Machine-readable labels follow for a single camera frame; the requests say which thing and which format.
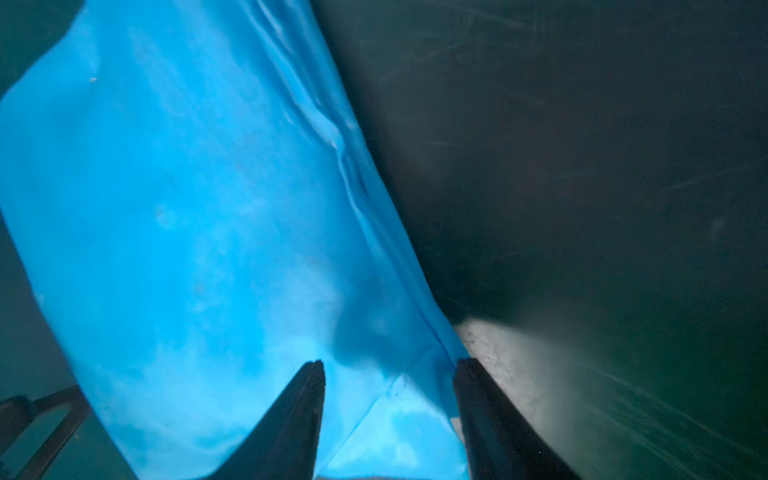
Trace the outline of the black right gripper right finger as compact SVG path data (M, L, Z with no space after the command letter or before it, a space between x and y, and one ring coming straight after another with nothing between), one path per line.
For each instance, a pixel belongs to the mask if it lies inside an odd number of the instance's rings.
M454 393L472 479L577 479L482 364L461 359Z

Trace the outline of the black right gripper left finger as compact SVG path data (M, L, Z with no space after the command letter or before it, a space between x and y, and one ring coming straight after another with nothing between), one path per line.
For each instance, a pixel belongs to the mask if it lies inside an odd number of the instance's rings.
M302 365L247 438L209 477L214 480L312 479L325 387L322 361Z

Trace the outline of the blue raincoat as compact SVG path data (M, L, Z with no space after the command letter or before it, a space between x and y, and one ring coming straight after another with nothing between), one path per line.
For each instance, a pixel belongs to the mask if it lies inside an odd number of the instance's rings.
M318 475L468 477L465 349L307 2L86 2L2 99L1 211L137 477L212 473L314 360Z

